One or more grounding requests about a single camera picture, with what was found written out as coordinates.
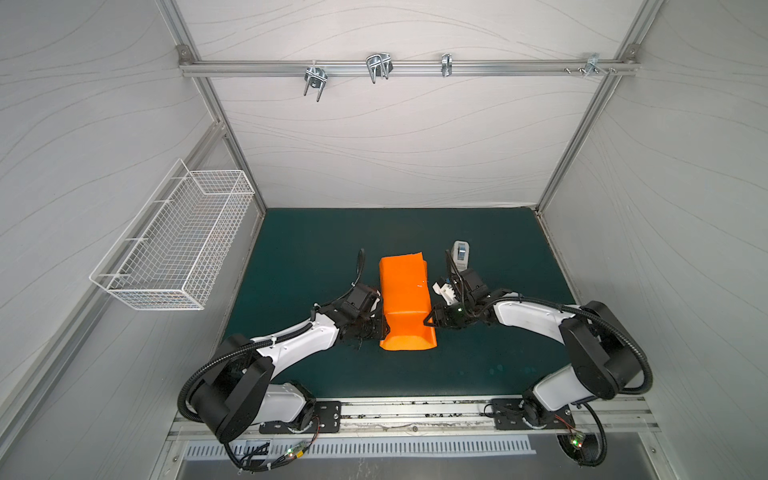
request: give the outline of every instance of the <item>metal vent grille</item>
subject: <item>metal vent grille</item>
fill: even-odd
[[[300,439],[270,440],[267,457],[276,458]],[[251,452],[265,440],[240,440],[232,442],[235,455]],[[378,437],[378,438],[331,438],[317,439],[304,455],[305,458],[373,458],[373,457],[486,457],[496,455],[533,455],[527,435],[467,435]],[[226,460],[224,447],[210,440],[192,440],[187,445],[184,459]]]

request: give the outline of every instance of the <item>wavy line pattern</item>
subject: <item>wavy line pattern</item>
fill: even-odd
[[[208,60],[611,57],[640,0],[179,0]]]
[[[2,2],[0,32],[2,404],[211,116],[180,76],[154,0]],[[214,153],[231,167],[223,145]],[[149,475],[173,418],[168,379],[210,355],[250,245],[244,230],[228,291],[205,314],[111,305],[0,478]],[[41,445],[51,456],[35,459]]]
[[[203,58],[613,56],[641,0],[181,0]],[[271,207],[503,207],[538,201],[596,84],[576,78],[214,81]],[[526,187],[510,182],[525,180]]]
[[[681,476],[762,478],[768,8],[677,0],[660,15],[545,221],[581,299],[645,348]]]
[[[301,80],[214,84],[271,207],[534,204],[595,89],[575,78],[353,78],[317,104]]]

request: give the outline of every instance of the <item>black mounting bracket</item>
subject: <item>black mounting bracket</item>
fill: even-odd
[[[339,433],[341,426],[341,402],[317,402],[313,417],[319,417],[320,433]],[[315,419],[302,432],[289,428],[285,422],[265,422],[259,425],[259,433],[262,435],[274,435],[280,433],[307,434],[314,433],[317,428]]]
[[[522,399],[492,399],[491,411],[493,412],[493,427],[496,430],[534,430],[523,419],[524,411],[520,408],[520,402]],[[553,415],[557,415],[571,426],[575,426],[574,418],[571,415],[571,409],[568,406],[564,406],[557,412],[553,412]],[[561,430],[565,429],[565,425],[555,418],[551,422],[547,423],[544,428],[536,430]]]

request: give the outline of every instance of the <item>red wire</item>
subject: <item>red wire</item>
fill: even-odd
[[[565,420],[561,419],[559,415],[555,415],[554,417],[555,417],[556,419],[560,420],[561,422],[563,422],[563,423],[565,424],[565,426],[567,426],[567,427],[568,427],[568,430],[574,430],[575,432],[578,432],[578,430],[576,429],[576,427],[574,427],[574,426],[571,426],[571,425],[570,425],[568,422],[566,422]]]

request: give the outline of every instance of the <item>white wire basket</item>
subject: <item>white wire basket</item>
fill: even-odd
[[[242,170],[176,166],[91,281],[136,310],[202,310],[252,199]]]

